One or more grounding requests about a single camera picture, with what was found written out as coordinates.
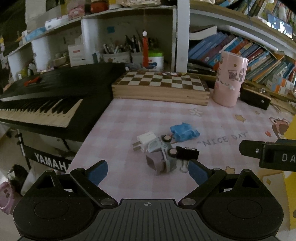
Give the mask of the white green-lid jar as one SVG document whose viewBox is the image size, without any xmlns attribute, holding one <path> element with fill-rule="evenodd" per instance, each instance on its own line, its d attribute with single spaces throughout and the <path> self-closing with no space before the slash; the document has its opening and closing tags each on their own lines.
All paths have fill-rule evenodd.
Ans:
<svg viewBox="0 0 296 241">
<path fill-rule="evenodd" d="M 164 69 L 164 54 L 160 51 L 149 51 L 148 69 L 154 72 L 161 72 Z"/>
</svg>

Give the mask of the white charger plug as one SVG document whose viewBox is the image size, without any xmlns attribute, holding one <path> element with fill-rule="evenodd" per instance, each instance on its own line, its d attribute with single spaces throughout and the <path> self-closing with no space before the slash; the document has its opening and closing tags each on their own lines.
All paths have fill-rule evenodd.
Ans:
<svg viewBox="0 0 296 241">
<path fill-rule="evenodd" d="M 146 132 L 137 136 L 137 141 L 132 144 L 133 151 L 141 150 L 143 153 L 147 150 L 148 144 L 156 138 L 153 132 Z"/>
</svg>

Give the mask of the black binder clip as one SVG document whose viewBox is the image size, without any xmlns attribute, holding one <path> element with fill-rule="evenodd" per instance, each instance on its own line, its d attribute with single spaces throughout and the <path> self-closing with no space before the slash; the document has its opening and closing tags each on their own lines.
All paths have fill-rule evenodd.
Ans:
<svg viewBox="0 0 296 241">
<path fill-rule="evenodd" d="M 182 166 L 180 168 L 180 171 L 182 173 L 187 173 L 189 161 L 192 161 L 192 160 L 197 161 L 200 151 L 195 148 L 180 147 L 180 146 L 177 146 L 176 149 L 177 149 L 176 158 L 182 161 Z"/>
</svg>

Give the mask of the pink cylindrical container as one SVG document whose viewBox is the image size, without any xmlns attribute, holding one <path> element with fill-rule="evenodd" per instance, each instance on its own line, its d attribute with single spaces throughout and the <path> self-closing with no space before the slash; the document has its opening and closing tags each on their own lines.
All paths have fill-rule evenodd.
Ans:
<svg viewBox="0 0 296 241">
<path fill-rule="evenodd" d="M 212 98 L 221 106 L 236 105 L 245 80 L 249 60 L 238 54 L 223 51 L 219 62 Z"/>
</svg>

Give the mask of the wooden chess board box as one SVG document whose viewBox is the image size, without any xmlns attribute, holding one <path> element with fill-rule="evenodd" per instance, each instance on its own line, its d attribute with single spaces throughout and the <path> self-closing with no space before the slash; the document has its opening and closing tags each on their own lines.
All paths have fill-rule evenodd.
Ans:
<svg viewBox="0 0 296 241">
<path fill-rule="evenodd" d="M 112 84 L 115 98 L 207 106 L 210 90 L 196 74 L 129 71 Z"/>
</svg>

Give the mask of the grey toy car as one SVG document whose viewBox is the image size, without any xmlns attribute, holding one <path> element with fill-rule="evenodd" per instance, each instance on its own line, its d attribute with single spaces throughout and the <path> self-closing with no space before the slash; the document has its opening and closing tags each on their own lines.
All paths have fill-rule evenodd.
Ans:
<svg viewBox="0 0 296 241">
<path fill-rule="evenodd" d="M 147 165 L 157 175 L 170 173 L 177 167 L 177 149 L 171 145 L 172 137 L 164 135 L 149 142 L 145 156 Z"/>
</svg>

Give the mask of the white bookshelf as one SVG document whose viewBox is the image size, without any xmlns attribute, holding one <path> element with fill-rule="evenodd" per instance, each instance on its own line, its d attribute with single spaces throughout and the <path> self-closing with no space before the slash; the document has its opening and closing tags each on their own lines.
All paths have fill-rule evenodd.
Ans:
<svg viewBox="0 0 296 241">
<path fill-rule="evenodd" d="M 186 72 L 189 51 L 190 25 L 229 25 L 245 31 L 260 40 L 265 46 L 271 45 L 273 51 L 283 51 L 295 60 L 295 42 L 267 26 L 260 20 L 224 7 L 200 1 L 177 1 L 176 17 L 176 54 L 175 71 Z"/>
</svg>

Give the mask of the yellow cardboard box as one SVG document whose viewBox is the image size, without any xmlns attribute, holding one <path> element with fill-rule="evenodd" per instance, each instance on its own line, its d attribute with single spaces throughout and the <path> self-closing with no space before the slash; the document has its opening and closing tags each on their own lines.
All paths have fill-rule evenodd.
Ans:
<svg viewBox="0 0 296 241">
<path fill-rule="evenodd" d="M 287 192 L 288 207 L 290 214 L 290 229 L 295 229 L 295 116 L 284 135 L 285 139 L 292 144 L 292 150 L 284 154 L 282 160 L 287 165 L 284 171 L 285 188 Z"/>
</svg>

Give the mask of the dark wooden case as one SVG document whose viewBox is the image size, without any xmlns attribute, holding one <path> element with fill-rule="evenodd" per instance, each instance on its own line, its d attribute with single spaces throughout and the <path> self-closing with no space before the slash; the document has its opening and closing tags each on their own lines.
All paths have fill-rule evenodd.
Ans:
<svg viewBox="0 0 296 241">
<path fill-rule="evenodd" d="M 269 95 L 259 93 L 255 90 L 251 90 L 248 88 L 241 88 L 240 100 L 245 102 L 246 104 L 263 110 L 267 110 L 271 103 L 271 97 Z"/>
</svg>

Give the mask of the red white-capped bottle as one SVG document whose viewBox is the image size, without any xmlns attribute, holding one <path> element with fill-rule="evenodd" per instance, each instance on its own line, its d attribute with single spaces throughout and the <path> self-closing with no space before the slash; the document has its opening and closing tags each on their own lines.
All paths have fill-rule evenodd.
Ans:
<svg viewBox="0 0 296 241">
<path fill-rule="evenodd" d="M 149 66 L 149 46 L 148 46 L 148 38 L 147 32 L 142 32 L 142 53 L 143 53 L 143 67 L 148 68 Z"/>
</svg>

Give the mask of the black Yamaha keyboard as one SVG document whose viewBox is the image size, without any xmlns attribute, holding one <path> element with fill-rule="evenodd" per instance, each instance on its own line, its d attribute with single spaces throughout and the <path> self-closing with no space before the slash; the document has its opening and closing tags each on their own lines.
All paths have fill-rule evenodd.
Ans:
<svg viewBox="0 0 296 241">
<path fill-rule="evenodd" d="M 1 95 L 1 123 L 83 142 L 113 99 L 122 63 L 61 68 L 14 82 Z"/>
</svg>

